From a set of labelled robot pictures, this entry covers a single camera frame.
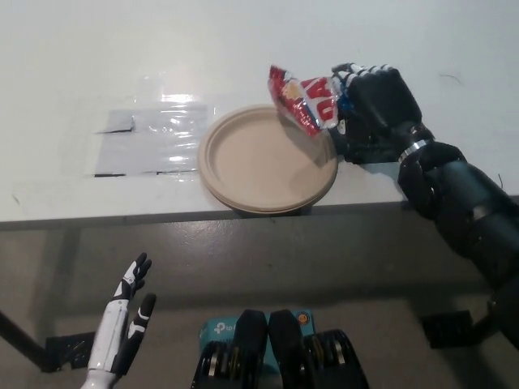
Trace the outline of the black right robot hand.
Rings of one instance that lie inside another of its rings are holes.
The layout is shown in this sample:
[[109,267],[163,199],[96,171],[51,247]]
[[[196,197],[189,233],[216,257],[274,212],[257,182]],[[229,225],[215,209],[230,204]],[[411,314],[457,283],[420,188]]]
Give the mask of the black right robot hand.
[[339,118],[332,137],[345,161],[398,162],[435,139],[396,68],[341,64],[332,68],[332,81]]

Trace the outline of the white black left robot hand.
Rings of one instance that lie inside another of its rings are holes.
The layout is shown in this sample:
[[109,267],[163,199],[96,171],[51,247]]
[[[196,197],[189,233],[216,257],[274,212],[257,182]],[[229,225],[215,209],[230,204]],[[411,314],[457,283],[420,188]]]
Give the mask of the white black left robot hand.
[[131,262],[107,305],[97,328],[84,388],[112,388],[126,375],[139,351],[157,296],[145,296],[133,319],[128,306],[144,284],[152,266],[145,253]]

